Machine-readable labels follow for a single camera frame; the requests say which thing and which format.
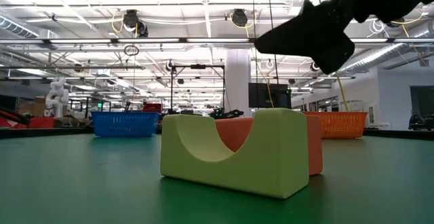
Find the white pillar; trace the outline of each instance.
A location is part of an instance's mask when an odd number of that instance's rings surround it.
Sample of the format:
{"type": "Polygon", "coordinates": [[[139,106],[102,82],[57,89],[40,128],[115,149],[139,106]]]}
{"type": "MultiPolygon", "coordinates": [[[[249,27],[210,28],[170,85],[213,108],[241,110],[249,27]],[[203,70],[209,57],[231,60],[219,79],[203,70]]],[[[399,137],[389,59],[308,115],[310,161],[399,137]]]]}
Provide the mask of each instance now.
{"type": "Polygon", "coordinates": [[[244,111],[246,117],[251,117],[249,108],[249,81],[250,81],[250,51],[226,51],[226,96],[224,110],[234,109],[244,111]]]}

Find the orange basket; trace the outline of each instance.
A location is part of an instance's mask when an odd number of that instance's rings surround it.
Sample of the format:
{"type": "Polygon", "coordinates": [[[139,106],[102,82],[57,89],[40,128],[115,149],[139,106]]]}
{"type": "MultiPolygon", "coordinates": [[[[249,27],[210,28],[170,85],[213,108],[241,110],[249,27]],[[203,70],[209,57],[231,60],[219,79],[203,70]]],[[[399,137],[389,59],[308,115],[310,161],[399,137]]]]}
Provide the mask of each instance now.
{"type": "Polygon", "coordinates": [[[322,138],[359,138],[368,112],[304,112],[321,121],[322,138]]]}

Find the white humanoid robot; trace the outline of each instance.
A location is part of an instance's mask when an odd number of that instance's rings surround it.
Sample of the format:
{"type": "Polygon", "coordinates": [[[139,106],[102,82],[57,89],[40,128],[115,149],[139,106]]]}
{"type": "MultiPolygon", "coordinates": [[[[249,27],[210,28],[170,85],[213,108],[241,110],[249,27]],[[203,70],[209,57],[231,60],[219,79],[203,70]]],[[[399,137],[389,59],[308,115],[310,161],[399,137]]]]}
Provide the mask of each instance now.
{"type": "Polygon", "coordinates": [[[69,101],[68,90],[63,87],[65,81],[65,78],[58,77],[50,83],[50,92],[45,99],[45,117],[62,117],[63,105],[67,105],[69,101]]]}

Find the green table surface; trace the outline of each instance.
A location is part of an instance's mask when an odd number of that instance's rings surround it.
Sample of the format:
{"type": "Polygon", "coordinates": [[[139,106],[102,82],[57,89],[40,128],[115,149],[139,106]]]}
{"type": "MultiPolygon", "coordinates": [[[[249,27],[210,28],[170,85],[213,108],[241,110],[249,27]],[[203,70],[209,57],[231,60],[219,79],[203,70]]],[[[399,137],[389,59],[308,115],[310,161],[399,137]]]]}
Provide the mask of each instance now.
{"type": "Polygon", "coordinates": [[[0,223],[434,223],[434,142],[323,142],[287,200],[159,173],[161,137],[0,140],[0,223]]]}

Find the orange foam block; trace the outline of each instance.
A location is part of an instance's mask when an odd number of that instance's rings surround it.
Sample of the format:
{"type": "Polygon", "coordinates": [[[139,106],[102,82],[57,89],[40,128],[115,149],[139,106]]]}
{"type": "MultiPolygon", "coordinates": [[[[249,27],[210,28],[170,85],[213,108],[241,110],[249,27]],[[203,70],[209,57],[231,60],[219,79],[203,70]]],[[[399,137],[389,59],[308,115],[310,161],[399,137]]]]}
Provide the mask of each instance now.
{"type": "MultiPolygon", "coordinates": [[[[309,146],[309,175],[323,170],[323,152],[321,145],[321,122],[317,116],[306,116],[307,140],[309,146]]],[[[216,127],[223,143],[236,152],[244,143],[252,127],[253,118],[218,119],[216,127]]]]}

